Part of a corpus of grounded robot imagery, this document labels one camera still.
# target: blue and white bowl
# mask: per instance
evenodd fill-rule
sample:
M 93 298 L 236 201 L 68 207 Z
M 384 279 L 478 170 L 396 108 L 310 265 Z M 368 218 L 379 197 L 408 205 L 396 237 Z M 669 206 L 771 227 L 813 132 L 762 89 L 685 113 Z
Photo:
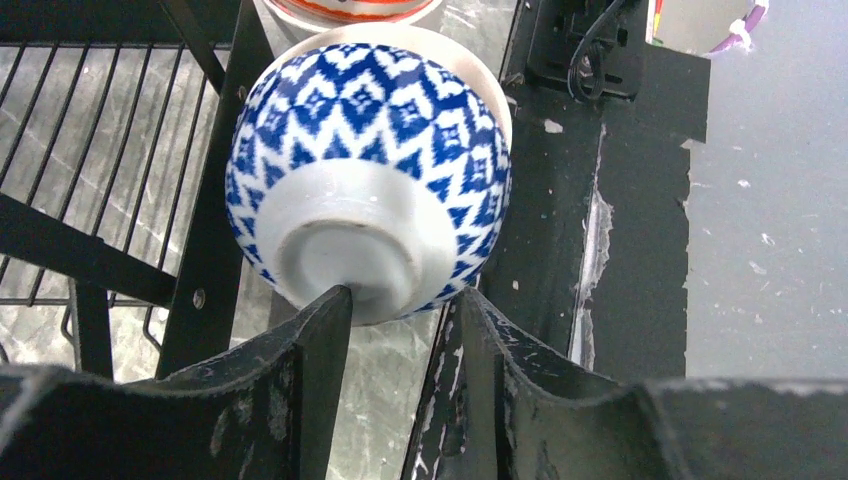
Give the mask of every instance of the blue and white bowl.
M 303 307 L 354 293 L 354 324 L 432 310 L 472 284 L 511 184 L 507 139 L 450 71 L 342 43 L 281 57 L 251 90 L 226 171 L 245 256 Z

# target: black cable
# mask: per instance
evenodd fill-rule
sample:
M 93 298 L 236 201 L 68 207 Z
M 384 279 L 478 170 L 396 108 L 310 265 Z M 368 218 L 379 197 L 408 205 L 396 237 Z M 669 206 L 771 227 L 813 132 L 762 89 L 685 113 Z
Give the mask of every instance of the black cable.
M 568 67 L 568 81 L 566 85 L 568 86 L 568 93 L 571 94 L 571 97 L 576 100 L 578 103 L 588 103 L 594 102 L 601 98 L 601 94 L 604 92 L 604 84 L 606 82 L 604 71 L 604 46 L 595 40 L 595 37 L 598 35 L 598 31 L 615 15 L 621 5 L 624 4 L 624 0 L 614 0 L 604 13 L 602 13 L 589 27 L 589 30 L 586 32 L 586 35 L 580 39 L 580 43 L 577 45 L 577 49 L 574 50 L 574 55 L 571 56 L 571 62 L 569 62 Z M 583 86 L 582 78 L 581 78 L 581 66 L 583 63 L 583 59 L 586 58 L 589 61 L 589 69 L 592 72 L 592 77 L 594 78 L 594 84 L 592 88 L 587 92 L 587 89 Z

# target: blue zigzag pattern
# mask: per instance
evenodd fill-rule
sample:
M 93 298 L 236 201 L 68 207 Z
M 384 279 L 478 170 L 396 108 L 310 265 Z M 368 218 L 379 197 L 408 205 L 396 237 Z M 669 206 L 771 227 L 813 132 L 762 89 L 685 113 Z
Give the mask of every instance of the blue zigzag pattern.
M 347 135 L 336 131 L 330 144 L 317 150 L 299 140 L 340 128 L 339 112 Z M 377 118 L 388 118 L 388 136 L 374 135 L 364 148 L 345 144 L 351 132 L 372 131 Z M 392 47 L 320 48 L 263 77 L 237 126 L 226 172 L 227 214 L 246 258 L 269 283 L 275 281 L 255 243 L 255 215 L 265 192 L 288 173 L 329 159 L 376 162 L 404 172 L 426 182 L 447 208 L 458 260 L 438 296 L 416 312 L 439 307 L 475 281 L 503 223 L 512 177 L 497 122 L 483 100 L 448 70 Z M 387 141 L 421 145 L 422 139 L 429 151 L 418 149 L 405 158 L 386 153 Z M 257 151 L 276 156 L 257 157 Z

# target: bolt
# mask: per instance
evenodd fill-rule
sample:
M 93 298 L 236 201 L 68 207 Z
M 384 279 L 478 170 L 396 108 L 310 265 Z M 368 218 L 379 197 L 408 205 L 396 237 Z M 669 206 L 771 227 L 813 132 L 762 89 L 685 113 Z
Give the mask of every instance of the bolt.
M 206 303 L 206 292 L 202 288 L 195 290 L 194 295 L 191 297 L 191 303 L 198 310 L 203 308 L 203 305 Z

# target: white tape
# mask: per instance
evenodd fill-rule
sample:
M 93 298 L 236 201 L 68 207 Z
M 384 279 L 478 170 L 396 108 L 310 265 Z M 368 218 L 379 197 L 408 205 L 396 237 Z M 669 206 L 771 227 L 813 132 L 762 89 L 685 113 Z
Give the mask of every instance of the white tape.
M 745 30 L 745 20 L 739 19 L 731 23 L 730 33 L 742 37 L 742 46 L 745 47 L 746 50 L 751 49 L 753 41 L 751 40 L 751 34 L 748 33 L 748 30 Z

